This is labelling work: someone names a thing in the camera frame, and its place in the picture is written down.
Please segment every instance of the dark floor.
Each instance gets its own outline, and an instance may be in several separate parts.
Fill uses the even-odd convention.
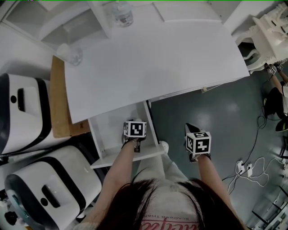
[[[184,148],[184,124],[193,123],[211,133],[211,158],[222,178],[235,174],[237,160],[247,159],[254,144],[257,132],[257,117],[262,115],[262,83],[268,79],[264,71],[254,72],[250,77],[221,85],[211,91],[200,90],[170,97],[152,103],[152,114],[160,140],[169,144],[169,156],[176,162],[187,177],[199,178],[197,163],[191,164]],[[269,91],[272,83],[264,84]],[[266,127],[259,131],[255,149],[249,162],[264,156],[265,167],[279,154],[282,147],[282,136],[286,132],[276,133],[277,121],[268,120]],[[259,160],[253,175],[260,174],[263,161]],[[242,220],[253,227],[256,218],[251,211],[264,215],[271,202],[279,193],[278,185],[281,164],[274,160],[266,171],[270,178],[266,187],[240,178],[231,194],[232,204]],[[265,184],[265,175],[259,178]]]

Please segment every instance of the white table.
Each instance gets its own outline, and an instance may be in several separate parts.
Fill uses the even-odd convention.
[[[153,4],[133,10],[134,23],[65,65],[72,122],[162,95],[248,76],[219,21],[164,22]]]

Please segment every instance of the white t-shirt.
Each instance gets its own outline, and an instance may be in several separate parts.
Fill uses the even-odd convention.
[[[178,184],[159,181],[141,222],[142,230],[198,229],[195,208]],[[97,224],[78,224],[74,230],[94,230]]]
[[[287,116],[288,114],[288,83],[282,86],[282,100],[283,100],[283,112]]]

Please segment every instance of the white machine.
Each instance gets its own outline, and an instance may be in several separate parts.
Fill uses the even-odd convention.
[[[16,214],[33,230],[64,230],[101,189],[96,172],[74,146],[49,153],[5,180]]]
[[[0,76],[0,154],[39,150],[67,139],[53,137],[49,81]]]

